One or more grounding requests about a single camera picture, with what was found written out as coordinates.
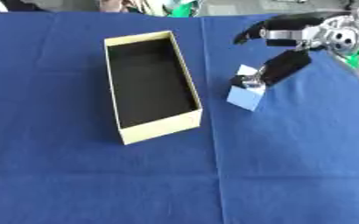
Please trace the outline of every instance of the open box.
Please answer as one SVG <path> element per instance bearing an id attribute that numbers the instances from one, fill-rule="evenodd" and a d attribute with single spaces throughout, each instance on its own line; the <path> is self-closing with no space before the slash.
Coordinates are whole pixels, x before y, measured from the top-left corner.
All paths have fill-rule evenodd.
<path id="1" fill-rule="evenodd" d="M 200 126 L 202 107 L 171 31 L 104 41 L 124 144 Z"/>

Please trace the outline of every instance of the table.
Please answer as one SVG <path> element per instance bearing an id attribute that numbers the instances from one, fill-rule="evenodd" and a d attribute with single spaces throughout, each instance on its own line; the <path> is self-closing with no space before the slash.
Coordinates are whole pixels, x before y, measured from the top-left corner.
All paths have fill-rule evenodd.
<path id="1" fill-rule="evenodd" d="M 234 46 L 268 16 L 0 15 L 0 224 L 359 223 L 359 80 L 324 52 L 257 112 L 225 102 Z M 102 41 L 173 30 L 204 106 L 201 128 L 122 146 Z"/>

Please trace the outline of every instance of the light blue block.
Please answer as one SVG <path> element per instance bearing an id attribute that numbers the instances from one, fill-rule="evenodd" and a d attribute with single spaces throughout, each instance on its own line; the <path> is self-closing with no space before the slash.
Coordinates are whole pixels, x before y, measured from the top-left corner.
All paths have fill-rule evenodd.
<path id="1" fill-rule="evenodd" d="M 232 86 L 227 101 L 243 109 L 254 111 L 263 98 L 263 94 L 264 91 L 258 93 L 246 88 Z"/>

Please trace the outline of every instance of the floor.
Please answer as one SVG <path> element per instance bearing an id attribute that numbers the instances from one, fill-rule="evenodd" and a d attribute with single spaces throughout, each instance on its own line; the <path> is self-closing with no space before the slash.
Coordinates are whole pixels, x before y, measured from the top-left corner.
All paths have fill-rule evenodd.
<path id="1" fill-rule="evenodd" d="M 97 0 L 24 0 L 53 11 L 97 11 Z M 285 3 L 274 0 L 205 0 L 200 16 L 244 15 L 274 12 L 339 10 L 348 0 L 307 0 Z"/>

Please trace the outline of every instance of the robotic arm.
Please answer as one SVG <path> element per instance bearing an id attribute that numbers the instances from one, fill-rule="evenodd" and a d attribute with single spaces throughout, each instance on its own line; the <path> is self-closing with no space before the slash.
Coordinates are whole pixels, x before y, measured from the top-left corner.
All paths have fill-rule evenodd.
<path id="1" fill-rule="evenodd" d="M 268 46 L 291 46 L 266 61 L 254 75 L 237 75 L 232 83 L 241 88 L 271 86 L 311 63 L 309 51 L 327 50 L 359 76 L 359 8 L 281 15 L 252 25 L 239 33 L 235 44 L 265 39 Z"/>

